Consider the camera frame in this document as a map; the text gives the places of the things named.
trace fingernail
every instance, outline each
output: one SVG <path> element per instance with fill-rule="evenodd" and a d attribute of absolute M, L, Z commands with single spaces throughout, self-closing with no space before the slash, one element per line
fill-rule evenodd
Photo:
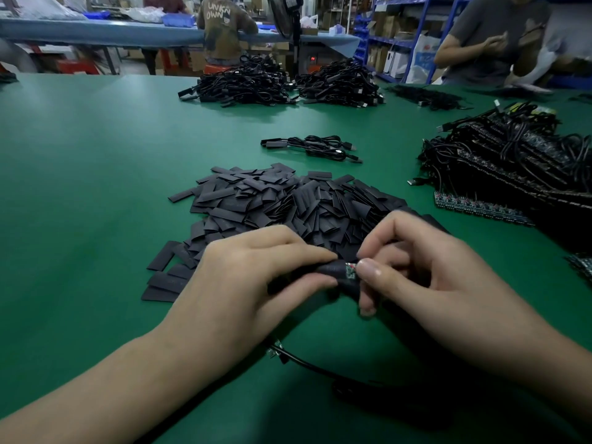
<path fill-rule="evenodd" d="M 356 272 L 362 279 L 372 279 L 380 276 L 380 269 L 372 259 L 362 259 L 356 265 Z"/>
<path fill-rule="evenodd" d="M 360 316 L 369 317 L 374 316 L 376 314 L 376 308 L 361 308 L 360 309 Z"/>

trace green workbench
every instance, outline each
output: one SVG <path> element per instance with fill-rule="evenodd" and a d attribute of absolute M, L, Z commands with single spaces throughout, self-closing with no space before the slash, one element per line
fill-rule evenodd
<path fill-rule="evenodd" d="M 592 349 L 592 291 L 534 228 L 436 209 L 433 189 L 411 187 L 423 138 L 436 127 L 492 107 L 490 96 L 460 93 L 473 111 L 432 112 L 386 94 L 376 108 L 256 105 L 222 109 L 182 103 L 195 83 L 162 76 L 19 75 L 0 88 L 0 416 L 57 388 L 155 327 L 170 304 L 143 302 L 146 265 L 167 240 L 184 240 L 196 215 L 167 196 L 210 168 L 264 168 L 283 162 L 352 174 L 432 214 L 467 241 L 553 326 Z M 592 108 L 558 92 L 563 133 L 592 132 Z M 259 141 L 340 135 L 364 164 Z M 348 298 L 319 295 L 280 331 L 287 350 L 360 380 L 429 379 L 378 319 L 363 320 Z M 330 381 L 256 352 L 217 389 L 155 430 L 159 443 L 566 442 L 563 422 L 520 391 L 499 388 L 460 408 L 449 430 L 418 431 L 333 397 Z"/>

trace table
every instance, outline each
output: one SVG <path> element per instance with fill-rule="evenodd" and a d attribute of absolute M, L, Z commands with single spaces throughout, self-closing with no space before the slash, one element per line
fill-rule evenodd
<path fill-rule="evenodd" d="M 0 38 L 28 43 L 173 48 L 203 44 L 204 30 L 112 20 L 59 21 L 7 18 L 0 19 Z M 239 39 L 249 43 L 286 41 L 277 32 L 271 31 L 259 31 L 254 35 L 240 32 Z M 330 36 L 327 32 L 319 32 L 319 35 L 302 35 L 300 40 L 302 43 L 322 43 L 345 57 L 351 57 L 358 48 L 360 38 L 348 34 Z"/>
<path fill-rule="evenodd" d="M 155 327 L 169 304 L 142 302 L 145 269 L 167 240 L 196 220 L 190 202 L 167 196 L 214 165 L 264 168 L 281 161 L 351 173 L 405 198 L 466 240 L 550 323 L 592 349 L 592 292 L 564 251 L 534 228 L 443 211 L 428 186 L 411 187 L 423 138 L 467 112 L 431 112 L 386 94 L 376 108 L 185 104 L 191 78 L 21 74 L 0 88 L 0 416 L 67 382 Z M 466 96 L 475 110 L 492 98 Z M 559 92 L 561 131 L 588 132 L 590 107 Z M 259 140 L 338 134 L 364 164 L 266 151 Z M 362 320 L 348 298 L 317 296 L 280 336 L 287 350 L 360 380 L 406 383 L 433 377 L 377 319 Z M 173 423 L 159 443 L 571 442 L 563 423 L 510 389 L 476 396 L 438 433 L 362 412 L 333 398 L 330 381 L 258 353 L 226 384 Z"/>

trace brown shirt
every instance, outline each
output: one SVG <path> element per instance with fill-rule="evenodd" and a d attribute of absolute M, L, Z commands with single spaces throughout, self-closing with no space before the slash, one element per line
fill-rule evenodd
<path fill-rule="evenodd" d="M 238 63 L 241 57 L 238 30 L 257 34 L 255 21 L 231 0 L 203 0 L 197 18 L 198 28 L 205 29 L 205 55 L 208 61 Z"/>
<path fill-rule="evenodd" d="M 178 14 L 185 10 L 183 0 L 144 0 L 144 7 L 161 7 L 167 14 Z"/>

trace right hand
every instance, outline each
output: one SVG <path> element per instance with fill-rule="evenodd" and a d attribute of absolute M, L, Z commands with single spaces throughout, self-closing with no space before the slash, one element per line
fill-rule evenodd
<path fill-rule="evenodd" d="M 558 335 L 466 243 L 406 212 L 384 218 L 358 257 L 361 312 L 375 312 L 371 288 L 441 345 L 488 372 L 528 377 L 546 341 Z M 423 278 L 428 288 L 408 277 Z"/>
<path fill-rule="evenodd" d="M 508 46 L 508 32 L 502 35 L 488 37 L 483 42 L 483 54 L 488 56 L 499 56 Z"/>

